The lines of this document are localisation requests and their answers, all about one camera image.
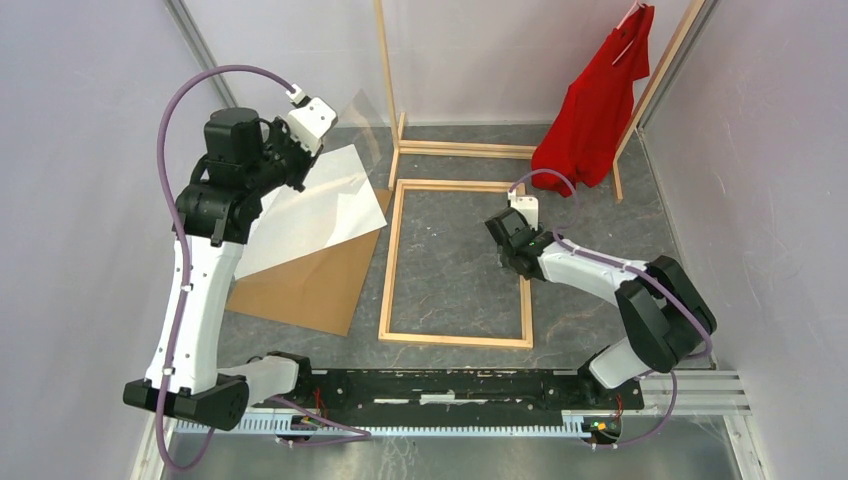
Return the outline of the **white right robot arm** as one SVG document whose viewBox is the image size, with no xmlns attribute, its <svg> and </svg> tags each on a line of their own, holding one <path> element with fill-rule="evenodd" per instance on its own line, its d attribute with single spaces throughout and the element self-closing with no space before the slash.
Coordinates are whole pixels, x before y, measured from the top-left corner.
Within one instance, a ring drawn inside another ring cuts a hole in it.
<svg viewBox="0 0 848 480">
<path fill-rule="evenodd" d="M 529 195 L 510 194 L 484 224 L 502 264 L 522 278 L 567 285 L 617 307 L 625 337 L 582 366 L 577 392 L 585 405 L 602 408 L 637 376 L 710 355 L 717 321 L 677 260 L 627 260 L 581 247 L 543 229 Z"/>
</svg>

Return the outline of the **light wooden picture frame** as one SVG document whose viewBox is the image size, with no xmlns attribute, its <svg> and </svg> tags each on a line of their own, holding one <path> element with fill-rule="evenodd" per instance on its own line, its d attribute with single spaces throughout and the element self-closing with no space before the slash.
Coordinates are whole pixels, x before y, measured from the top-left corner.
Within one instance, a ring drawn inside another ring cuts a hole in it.
<svg viewBox="0 0 848 480">
<path fill-rule="evenodd" d="M 500 193 L 514 196 L 510 182 L 460 181 L 435 179 L 399 179 L 395 183 L 394 206 L 388 243 L 387 265 L 378 324 L 378 339 L 384 342 L 428 344 L 438 346 L 463 346 L 480 348 L 504 348 L 530 350 L 534 346 L 531 282 L 518 276 L 520 293 L 519 338 L 493 338 L 474 336 L 451 336 L 397 333 L 391 331 L 392 308 L 395 293 L 396 267 L 400 245 L 402 214 L 405 195 L 409 191 Z"/>
</svg>

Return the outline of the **printed photo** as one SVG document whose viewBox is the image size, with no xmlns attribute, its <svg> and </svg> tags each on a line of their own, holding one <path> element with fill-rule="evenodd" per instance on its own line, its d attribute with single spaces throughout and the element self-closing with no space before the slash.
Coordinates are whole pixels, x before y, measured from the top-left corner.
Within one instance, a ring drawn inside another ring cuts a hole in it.
<svg viewBox="0 0 848 480">
<path fill-rule="evenodd" d="M 270 269 L 387 225 L 355 145 L 325 152 L 297 192 L 280 187 L 262 199 L 234 278 Z"/>
</svg>

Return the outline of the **clear acrylic frame pane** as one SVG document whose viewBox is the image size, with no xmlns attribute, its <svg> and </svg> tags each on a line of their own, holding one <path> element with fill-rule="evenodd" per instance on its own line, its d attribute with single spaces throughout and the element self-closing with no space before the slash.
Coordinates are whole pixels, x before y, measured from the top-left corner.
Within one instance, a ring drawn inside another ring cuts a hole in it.
<svg viewBox="0 0 848 480">
<path fill-rule="evenodd" d="M 374 99 L 364 89 L 357 90 L 348 101 L 334 104 L 338 122 L 324 137 L 324 149 L 315 166 L 306 177 L 306 191 L 329 186 L 340 180 L 343 173 L 359 173 L 349 160 L 333 152 L 353 146 L 361 169 L 375 190 L 390 190 L 389 170 L 393 155 L 390 127 L 377 109 Z"/>
</svg>

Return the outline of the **brown backing board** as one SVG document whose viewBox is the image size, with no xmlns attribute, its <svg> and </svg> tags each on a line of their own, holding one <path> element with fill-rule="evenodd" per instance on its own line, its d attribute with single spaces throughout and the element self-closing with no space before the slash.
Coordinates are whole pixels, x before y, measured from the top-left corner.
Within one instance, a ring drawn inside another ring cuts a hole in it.
<svg viewBox="0 0 848 480">
<path fill-rule="evenodd" d="M 344 337 L 379 235 L 375 230 L 238 280 L 225 310 Z"/>
</svg>

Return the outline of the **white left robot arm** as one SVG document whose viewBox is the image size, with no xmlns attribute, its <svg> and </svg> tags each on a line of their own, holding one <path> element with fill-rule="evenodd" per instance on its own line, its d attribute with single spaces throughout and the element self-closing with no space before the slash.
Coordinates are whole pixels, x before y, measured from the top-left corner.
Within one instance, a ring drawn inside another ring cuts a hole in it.
<svg viewBox="0 0 848 480">
<path fill-rule="evenodd" d="M 217 345 L 226 297 L 261 200 L 278 187 L 304 190 L 337 114 L 322 99 L 305 97 L 271 121 L 249 108 L 214 112 L 204 126 L 206 152 L 176 199 L 190 252 L 175 246 L 167 319 L 145 376 L 128 382 L 126 405 L 153 412 L 160 396 L 166 417 L 222 431 L 236 427 L 254 404 L 278 395 L 306 405 L 313 379 L 306 358 L 269 353 L 220 369 Z"/>
</svg>

